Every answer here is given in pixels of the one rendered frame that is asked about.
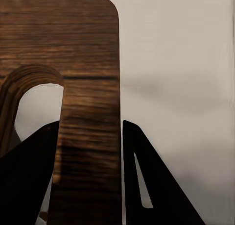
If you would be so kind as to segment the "cutting board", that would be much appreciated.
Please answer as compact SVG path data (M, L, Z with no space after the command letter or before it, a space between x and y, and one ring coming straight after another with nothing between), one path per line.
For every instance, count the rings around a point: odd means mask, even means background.
M110 0L0 0L0 158L20 99L64 87L47 225L122 225L119 18Z

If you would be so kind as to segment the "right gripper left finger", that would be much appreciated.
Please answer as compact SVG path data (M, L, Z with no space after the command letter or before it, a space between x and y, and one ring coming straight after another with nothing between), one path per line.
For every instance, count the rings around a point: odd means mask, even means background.
M0 225L35 225L53 174L59 121L0 158Z

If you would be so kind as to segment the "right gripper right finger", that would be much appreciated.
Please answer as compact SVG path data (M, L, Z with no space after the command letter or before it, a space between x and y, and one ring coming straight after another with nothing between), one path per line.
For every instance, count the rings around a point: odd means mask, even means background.
M206 225L142 129L123 121L126 225ZM136 154L153 208L142 206Z

